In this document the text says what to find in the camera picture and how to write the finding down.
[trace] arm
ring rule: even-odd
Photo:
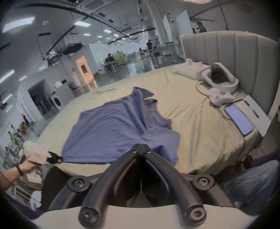
[[[34,167],[37,167],[37,164],[32,164],[32,163],[22,163],[19,165],[20,170],[22,173],[29,173]],[[6,170],[0,173],[0,189],[2,191],[6,191],[14,181],[17,180],[17,178],[20,177],[19,171],[17,170],[16,167],[13,167],[9,170]]]

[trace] pen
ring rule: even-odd
[[[253,113],[255,114],[255,116],[257,117],[257,118],[259,118],[259,116],[258,116],[258,114],[257,114],[257,112],[254,110],[254,108],[246,101],[246,100],[244,100],[244,102],[248,105],[248,107],[253,111]]]

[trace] washing machine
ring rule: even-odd
[[[56,89],[55,93],[51,96],[52,101],[59,111],[61,111],[74,98],[74,93],[68,86],[67,82]]]

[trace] window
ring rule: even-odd
[[[82,68],[82,71],[83,71],[84,74],[88,73],[88,71],[86,69],[86,66],[84,64],[81,66],[81,68]]]

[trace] wristband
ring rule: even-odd
[[[20,176],[23,176],[23,172],[21,171],[20,167],[19,167],[19,164],[16,164],[15,167],[17,168]]]

